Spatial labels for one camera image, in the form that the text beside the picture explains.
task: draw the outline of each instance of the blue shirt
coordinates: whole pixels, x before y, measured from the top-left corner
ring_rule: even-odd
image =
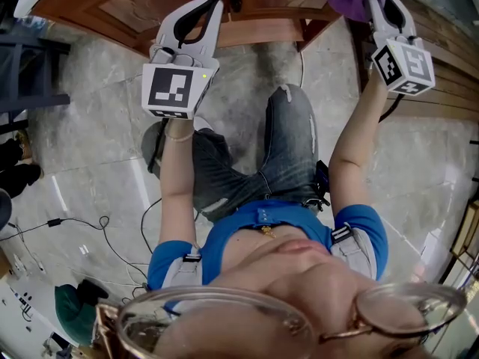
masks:
[[[335,227],[345,223],[351,228],[365,231],[376,256],[377,279],[380,278],[388,260],[388,240],[382,222],[372,207],[352,205],[342,209],[335,218]],[[300,203],[283,200],[258,200],[240,207],[234,214],[216,222],[199,250],[203,262],[203,285],[215,279],[221,270],[223,250],[229,238],[239,229],[263,225],[290,224],[303,230],[309,239],[331,250],[332,229],[324,226],[316,215]],[[168,241],[156,246],[148,268],[148,286],[160,289],[170,264],[188,254],[192,244],[184,241]]]

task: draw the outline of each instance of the lips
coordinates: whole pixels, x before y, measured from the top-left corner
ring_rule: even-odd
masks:
[[[307,250],[314,250],[321,254],[331,255],[319,242],[309,239],[293,239],[278,246],[277,252],[283,254],[299,254]]]

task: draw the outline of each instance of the bracelet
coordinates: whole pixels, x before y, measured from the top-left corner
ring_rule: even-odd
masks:
[[[195,134],[195,130],[193,130],[190,134],[188,135],[185,135],[184,137],[181,137],[181,138],[175,138],[175,137],[171,137],[168,133],[165,132],[165,136],[166,138],[174,141],[174,142],[184,142],[184,141],[187,141],[189,140],[191,137],[193,137],[193,135]]]

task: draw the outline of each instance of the cable connector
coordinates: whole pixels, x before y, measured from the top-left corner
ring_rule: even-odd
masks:
[[[63,219],[55,218],[55,219],[50,219],[48,222],[46,222],[46,224],[48,224],[48,227],[54,227],[61,224],[62,221]]]

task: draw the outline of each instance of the eyeglasses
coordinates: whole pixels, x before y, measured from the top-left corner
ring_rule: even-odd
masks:
[[[122,308],[97,306],[100,334],[111,359],[309,358],[315,345],[377,333],[425,337],[466,307],[462,291],[427,283],[387,284],[360,293],[350,329],[315,335],[301,311],[268,295],[238,289],[182,286],[149,292]]]

